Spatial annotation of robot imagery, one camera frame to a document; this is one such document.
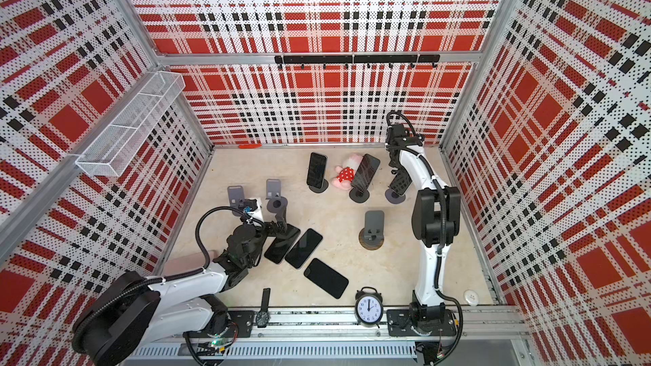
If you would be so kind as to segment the black phone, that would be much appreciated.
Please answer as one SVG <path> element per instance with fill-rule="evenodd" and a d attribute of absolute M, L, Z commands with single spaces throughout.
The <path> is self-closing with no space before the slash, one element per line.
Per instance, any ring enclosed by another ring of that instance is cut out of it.
<path fill-rule="evenodd" d="M 327 156 L 312 152 L 308 167 L 307 185 L 320 186 L 321 182 L 325 179 L 326 167 Z"/>
<path fill-rule="evenodd" d="M 299 238 L 301 230 L 293 225 L 288 225 L 288 233 L 285 238 L 276 237 L 271 245 L 264 252 L 264 257 L 274 264 L 279 264 Z"/>
<path fill-rule="evenodd" d="M 376 171 L 380 167 L 380 164 L 380 159 L 370 154 L 365 154 L 355 173 L 352 181 L 352 188 L 357 191 L 367 191 L 369 185 L 372 183 Z"/>
<path fill-rule="evenodd" d="M 403 196 L 411 184 L 412 179 L 410 178 L 409 173 L 404 169 L 399 169 L 396 171 L 395 176 L 389 185 L 389 188 L 394 194 Z"/>
<path fill-rule="evenodd" d="M 349 280 L 329 265 L 313 259 L 303 275 L 330 296 L 340 299 L 349 285 Z"/>
<path fill-rule="evenodd" d="M 313 229 L 306 230 L 306 232 L 287 253 L 285 260 L 288 264 L 291 264 L 294 269 L 300 269 L 315 249 L 320 245 L 322 240 L 323 236 L 319 232 Z"/>

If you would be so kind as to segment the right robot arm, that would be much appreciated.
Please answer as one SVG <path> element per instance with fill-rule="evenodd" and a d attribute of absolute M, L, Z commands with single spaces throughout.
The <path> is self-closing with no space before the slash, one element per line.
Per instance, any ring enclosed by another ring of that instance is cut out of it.
<path fill-rule="evenodd" d="M 461 323 L 446 304 L 455 308 L 460 304 L 443 292 L 443 280 L 449 250 L 459 235 L 460 192 L 435 172 L 426 156 L 425 137 L 405 115 L 391 111 L 386 122 L 385 146 L 394 174 L 390 189 L 399 196 L 410 186 L 416 191 L 411 227 L 420 243 L 420 259 L 406 326 L 421 336 L 452 337 L 459 333 Z"/>

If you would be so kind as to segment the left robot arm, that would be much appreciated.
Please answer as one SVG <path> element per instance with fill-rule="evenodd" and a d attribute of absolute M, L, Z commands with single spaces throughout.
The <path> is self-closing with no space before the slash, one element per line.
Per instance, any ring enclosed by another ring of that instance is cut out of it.
<path fill-rule="evenodd" d="M 194 231 L 203 264 L 171 276 L 125 272 L 74 323 L 73 351 L 88 356 L 95 365 L 117 365 L 139 347 L 163 338 L 225 332 L 232 321 L 218 294 L 234 288 L 259 265 L 268 238 L 279 242 L 290 236 L 287 201 L 270 206 L 276 215 L 270 222 L 264 220 L 258 199 L 208 210 Z M 224 252 L 212 258 L 201 228 L 210 215 L 225 211 L 234 213 L 240 224 L 227 237 Z"/>

